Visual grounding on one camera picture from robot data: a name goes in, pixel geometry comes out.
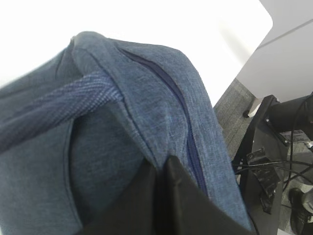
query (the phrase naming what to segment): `zipper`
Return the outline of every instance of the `zipper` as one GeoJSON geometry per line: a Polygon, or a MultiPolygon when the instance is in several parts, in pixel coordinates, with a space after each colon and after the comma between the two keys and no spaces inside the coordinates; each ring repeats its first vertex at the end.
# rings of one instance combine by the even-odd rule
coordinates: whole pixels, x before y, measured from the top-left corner
{"type": "Polygon", "coordinates": [[[138,62],[139,64],[143,65],[144,67],[148,68],[151,72],[153,72],[157,77],[159,77],[163,83],[169,88],[169,90],[173,93],[173,95],[176,97],[177,101],[180,103],[184,114],[187,119],[188,123],[188,136],[187,136],[187,157],[188,162],[191,166],[192,172],[194,173],[196,177],[196,181],[198,183],[199,188],[203,191],[205,195],[207,195],[205,180],[203,176],[203,171],[201,167],[201,163],[199,160],[199,153],[196,147],[195,139],[192,133],[192,127],[191,127],[191,120],[189,116],[189,112],[187,109],[186,101],[174,82],[174,80],[170,77],[170,75],[165,72],[159,65],[156,63],[146,60],[138,55],[132,54],[128,51],[125,51],[123,49],[119,49],[125,56],[130,58],[131,60],[138,62]]]}

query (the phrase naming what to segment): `floor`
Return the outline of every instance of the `floor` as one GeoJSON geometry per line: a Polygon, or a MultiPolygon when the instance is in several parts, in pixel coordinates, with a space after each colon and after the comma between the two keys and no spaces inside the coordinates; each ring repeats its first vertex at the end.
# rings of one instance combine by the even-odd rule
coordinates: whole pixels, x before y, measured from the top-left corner
{"type": "MultiPolygon", "coordinates": [[[[214,107],[219,124],[223,129],[224,139],[231,158],[235,156],[246,129],[252,120],[251,118],[244,118],[242,113],[251,107],[254,99],[254,95],[235,79],[214,107]]],[[[295,144],[294,160],[305,160],[306,162],[313,163],[313,153],[302,143],[295,144]]],[[[299,167],[301,166],[294,166],[294,170],[301,171],[299,167]]],[[[283,194],[282,205],[284,206],[281,207],[279,228],[287,234],[293,235],[294,233],[291,231],[289,222],[291,209],[288,208],[290,206],[288,189],[290,188],[300,188],[302,191],[307,192],[312,186],[307,186],[299,180],[293,180],[283,194]]]]}

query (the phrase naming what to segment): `shoe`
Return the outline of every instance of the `shoe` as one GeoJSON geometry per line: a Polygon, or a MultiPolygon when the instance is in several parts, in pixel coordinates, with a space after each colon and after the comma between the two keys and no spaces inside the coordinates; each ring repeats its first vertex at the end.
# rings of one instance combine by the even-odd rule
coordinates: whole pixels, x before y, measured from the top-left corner
{"type": "Polygon", "coordinates": [[[289,200],[292,208],[290,225],[292,231],[296,235],[301,235],[304,225],[307,224],[311,218],[311,213],[309,213],[302,205],[303,194],[304,193],[298,188],[292,188],[289,191],[289,200]]]}

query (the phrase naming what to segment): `white surface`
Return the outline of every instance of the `white surface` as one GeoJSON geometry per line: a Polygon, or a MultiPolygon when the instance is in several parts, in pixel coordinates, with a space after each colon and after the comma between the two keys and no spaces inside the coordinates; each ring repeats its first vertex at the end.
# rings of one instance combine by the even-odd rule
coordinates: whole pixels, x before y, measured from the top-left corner
{"type": "Polygon", "coordinates": [[[289,234],[279,229],[277,235],[289,235],[289,234]]]}
{"type": "Polygon", "coordinates": [[[313,23],[255,51],[237,76],[257,98],[281,102],[313,91],[313,23]]]}
{"type": "Polygon", "coordinates": [[[181,50],[215,105],[271,26],[258,0],[1,1],[0,86],[88,30],[181,50]]]}
{"type": "Polygon", "coordinates": [[[273,28],[262,44],[313,18],[312,0],[261,0],[261,3],[273,20],[273,28]]]}

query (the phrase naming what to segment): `black cable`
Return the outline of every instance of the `black cable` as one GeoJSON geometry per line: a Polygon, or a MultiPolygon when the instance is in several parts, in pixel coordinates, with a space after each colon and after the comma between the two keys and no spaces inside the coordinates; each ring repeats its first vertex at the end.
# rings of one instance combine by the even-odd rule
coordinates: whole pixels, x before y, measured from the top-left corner
{"type": "Polygon", "coordinates": [[[294,210],[294,208],[292,208],[292,207],[290,207],[290,206],[287,206],[287,205],[284,205],[284,204],[282,204],[282,206],[294,210]]]}
{"type": "MultiPolygon", "coordinates": [[[[300,174],[304,174],[304,173],[307,173],[309,170],[313,169],[313,164],[312,166],[309,166],[307,168],[305,168],[303,171],[300,171],[300,174]]],[[[290,178],[290,180],[294,180],[295,178],[297,178],[299,175],[295,175],[295,176],[292,176],[290,178]]]]}
{"type": "MultiPolygon", "coordinates": [[[[271,166],[271,167],[276,168],[276,169],[280,169],[280,170],[289,171],[291,173],[297,174],[297,175],[301,176],[303,179],[307,180],[310,184],[313,185],[313,181],[312,180],[310,180],[308,177],[302,175],[299,172],[296,172],[296,171],[290,170],[290,169],[286,169],[286,168],[283,168],[283,167],[279,167],[279,166],[271,166]]],[[[269,168],[265,168],[265,167],[261,167],[261,166],[249,166],[248,165],[246,168],[243,168],[243,169],[240,169],[240,170],[236,171],[235,174],[239,175],[240,172],[245,171],[245,170],[251,170],[251,169],[264,170],[264,169],[269,169],[269,168]]]]}
{"type": "MultiPolygon", "coordinates": [[[[297,109],[295,116],[294,116],[294,120],[293,120],[293,125],[292,125],[292,130],[291,130],[291,142],[290,142],[290,170],[292,170],[292,157],[293,157],[293,134],[294,134],[294,130],[295,130],[295,126],[297,124],[297,119],[299,117],[300,114],[300,109],[302,108],[302,106],[305,104],[305,102],[307,102],[308,99],[310,99],[313,96],[313,93],[311,95],[309,95],[299,106],[299,108],[297,109]]],[[[288,179],[287,182],[285,184],[285,187],[283,188],[283,192],[286,190],[286,188],[288,187],[290,180],[291,180],[291,171],[289,172],[288,175],[288,179]]]]}
{"type": "MultiPolygon", "coordinates": [[[[242,164],[233,164],[234,166],[264,166],[264,165],[272,165],[272,164],[279,164],[279,163],[290,163],[290,161],[274,161],[269,163],[260,163],[260,164],[252,164],[252,165],[242,165],[242,164]]],[[[299,164],[299,165],[307,165],[309,167],[313,167],[313,164],[311,163],[305,163],[300,161],[292,161],[293,164],[299,164]]]]}
{"type": "Polygon", "coordinates": [[[249,218],[251,219],[252,223],[253,223],[253,226],[254,226],[254,229],[255,229],[255,232],[256,232],[256,235],[260,235],[260,232],[258,230],[258,227],[256,226],[256,223],[254,221],[254,219],[252,218],[251,214],[247,211],[247,214],[249,215],[249,218]]]}

